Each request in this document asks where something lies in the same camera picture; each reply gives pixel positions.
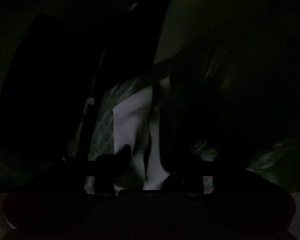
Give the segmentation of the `white garment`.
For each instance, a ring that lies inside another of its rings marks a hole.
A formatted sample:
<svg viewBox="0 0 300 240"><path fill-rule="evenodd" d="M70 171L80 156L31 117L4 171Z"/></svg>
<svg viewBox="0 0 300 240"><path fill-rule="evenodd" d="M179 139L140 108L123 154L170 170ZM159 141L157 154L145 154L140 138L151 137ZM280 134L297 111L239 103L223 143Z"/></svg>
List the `white garment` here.
<svg viewBox="0 0 300 240"><path fill-rule="evenodd" d="M158 190L169 176L160 161L158 103L169 86L165 77L113 108L115 178L123 189Z"/></svg>

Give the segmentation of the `grey quilted bed cover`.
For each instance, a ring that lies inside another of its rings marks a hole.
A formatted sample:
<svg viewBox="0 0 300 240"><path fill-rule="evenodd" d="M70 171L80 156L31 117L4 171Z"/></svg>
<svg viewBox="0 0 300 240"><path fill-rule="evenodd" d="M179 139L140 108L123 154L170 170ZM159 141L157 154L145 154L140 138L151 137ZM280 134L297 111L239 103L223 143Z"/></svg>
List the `grey quilted bed cover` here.
<svg viewBox="0 0 300 240"><path fill-rule="evenodd" d="M90 176L90 162L102 154L114 154L113 108L140 91L136 84L114 87L107 93L100 108L99 119L91 139L89 167L85 190L94 193L94 177ZM159 103L160 161L169 176L158 190L120 191L160 194L210 194L216 192L280 191L280 187L251 169L233 167L217 158L213 133L218 122L206 105L195 101L182 103L162 94Z"/></svg>

